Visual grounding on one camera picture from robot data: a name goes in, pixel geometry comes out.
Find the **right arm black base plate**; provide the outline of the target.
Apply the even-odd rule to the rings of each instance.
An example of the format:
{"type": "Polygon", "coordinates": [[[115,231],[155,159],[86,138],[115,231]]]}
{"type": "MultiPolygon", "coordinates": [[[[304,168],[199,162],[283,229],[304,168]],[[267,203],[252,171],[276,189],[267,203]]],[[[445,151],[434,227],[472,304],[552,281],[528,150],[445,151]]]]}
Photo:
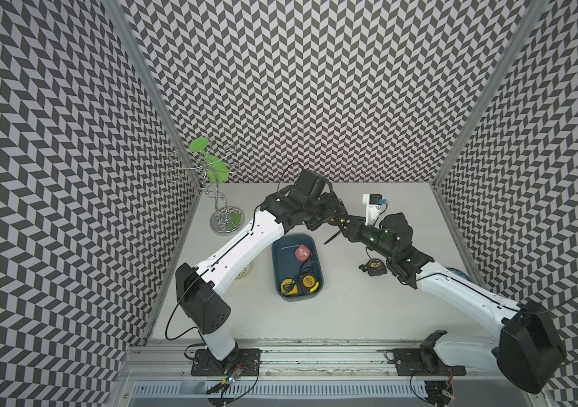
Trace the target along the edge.
{"type": "Polygon", "coordinates": [[[399,376],[466,376],[464,366],[448,366],[433,350],[392,349],[399,376]]]}

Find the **yellow black square tape measure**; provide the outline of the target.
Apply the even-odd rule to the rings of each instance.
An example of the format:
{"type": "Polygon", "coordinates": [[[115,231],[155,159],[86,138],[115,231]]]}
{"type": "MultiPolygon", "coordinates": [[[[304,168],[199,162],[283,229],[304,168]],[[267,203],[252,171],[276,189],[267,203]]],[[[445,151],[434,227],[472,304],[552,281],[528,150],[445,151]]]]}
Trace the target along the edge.
{"type": "Polygon", "coordinates": [[[284,297],[297,296],[301,293],[297,279],[288,278],[280,284],[280,294],[284,297]]]}

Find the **dark teal storage box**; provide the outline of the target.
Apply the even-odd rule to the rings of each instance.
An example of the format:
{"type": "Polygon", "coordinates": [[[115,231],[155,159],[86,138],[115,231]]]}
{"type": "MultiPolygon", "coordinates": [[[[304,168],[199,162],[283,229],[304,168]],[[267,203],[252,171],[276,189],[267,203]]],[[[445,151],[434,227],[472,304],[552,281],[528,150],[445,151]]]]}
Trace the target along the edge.
{"type": "Polygon", "coordinates": [[[292,234],[272,244],[277,293],[287,301],[312,298],[324,286],[324,276],[314,239],[292,234]]]}

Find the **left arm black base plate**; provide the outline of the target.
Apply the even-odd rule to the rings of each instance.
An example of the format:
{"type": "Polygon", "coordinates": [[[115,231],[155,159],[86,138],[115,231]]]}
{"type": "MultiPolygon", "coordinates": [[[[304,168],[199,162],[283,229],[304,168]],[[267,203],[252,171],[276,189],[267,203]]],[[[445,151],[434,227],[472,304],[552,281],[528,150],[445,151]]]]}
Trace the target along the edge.
{"type": "Polygon", "coordinates": [[[192,376],[231,376],[237,370],[243,376],[258,376],[261,364],[260,349],[234,349],[222,361],[217,360],[208,349],[199,349],[192,357],[192,376]]]}

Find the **black yellow round tape measure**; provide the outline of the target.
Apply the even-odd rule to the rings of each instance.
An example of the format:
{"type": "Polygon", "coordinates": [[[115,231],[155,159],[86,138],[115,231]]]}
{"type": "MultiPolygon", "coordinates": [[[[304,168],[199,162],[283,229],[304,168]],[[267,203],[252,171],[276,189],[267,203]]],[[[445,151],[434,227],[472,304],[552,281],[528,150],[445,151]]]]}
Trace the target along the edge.
{"type": "Polygon", "coordinates": [[[350,223],[351,219],[349,216],[341,218],[331,218],[327,222],[327,224],[333,227],[337,227],[337,231],[324,242],[324,245],[328,245],[339,236],[348,238],[350,223]]]}

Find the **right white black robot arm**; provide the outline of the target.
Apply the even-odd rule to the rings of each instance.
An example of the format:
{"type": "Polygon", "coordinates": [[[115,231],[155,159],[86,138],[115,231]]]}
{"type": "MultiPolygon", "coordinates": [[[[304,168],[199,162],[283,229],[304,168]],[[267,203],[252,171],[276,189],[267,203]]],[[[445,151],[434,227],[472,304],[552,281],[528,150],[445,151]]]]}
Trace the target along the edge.
{"type": "Polygon", "coordinates": [[[360,216],[330,223],[350,242],[385,257],[400,283],[439,298],[490,332],[489,338],[437,342],[434,352],[445,364],[497,371],[517,388],[540,393],[565,362],[566,349],[545,306],[505,298],[451,272],[414,247],[404,214],[387,216],[381,227],[360,216]]]}

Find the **pink red tape measure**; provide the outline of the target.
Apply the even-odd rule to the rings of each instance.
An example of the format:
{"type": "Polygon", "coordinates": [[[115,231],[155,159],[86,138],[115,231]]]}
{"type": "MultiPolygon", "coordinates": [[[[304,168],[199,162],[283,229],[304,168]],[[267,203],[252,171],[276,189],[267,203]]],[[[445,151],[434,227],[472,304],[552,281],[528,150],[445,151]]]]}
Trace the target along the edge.
{"type": "Polygon", "coordinates": [[[312,254],[311,250],[307,246],[305,246],[304,244],[301,244],[300,246],[298,246],[296,251],[295,251],[295,256],[296,256],[297,260],[300,262],[304,262],[307,259],[309,259],[311,254],[312,254]]]}

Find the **small black yellow tape measure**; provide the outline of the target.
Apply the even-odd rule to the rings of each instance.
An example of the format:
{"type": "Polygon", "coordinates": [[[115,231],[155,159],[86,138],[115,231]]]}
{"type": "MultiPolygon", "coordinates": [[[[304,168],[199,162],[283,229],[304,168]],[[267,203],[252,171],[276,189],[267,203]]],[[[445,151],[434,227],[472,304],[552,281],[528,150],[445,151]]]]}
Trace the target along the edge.
{"type": "Polygon", "coordinates": [[[382,276],[387,273],[387,267],[381,259],[369,259],[365,264],[358,268],[368,276],[382,276]]]}

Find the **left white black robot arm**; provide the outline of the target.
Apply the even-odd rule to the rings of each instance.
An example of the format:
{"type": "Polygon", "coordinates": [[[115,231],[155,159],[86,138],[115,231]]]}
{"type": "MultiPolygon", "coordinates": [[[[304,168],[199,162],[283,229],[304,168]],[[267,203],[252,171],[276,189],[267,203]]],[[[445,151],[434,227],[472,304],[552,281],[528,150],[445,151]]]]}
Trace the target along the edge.
{"type": "Polygon", "coordinates": [[[310,230],[346,215],[335,193],[299,197],[284,188],[256,207],[252,220],[221,249],[195,266],[180,265],[175,272],[177,305],[197,327],[216,361],[231,360],[238,345],[227,320],[231,307],[223,300],[240,272],[272,243],[301,224],[310,230]]]}

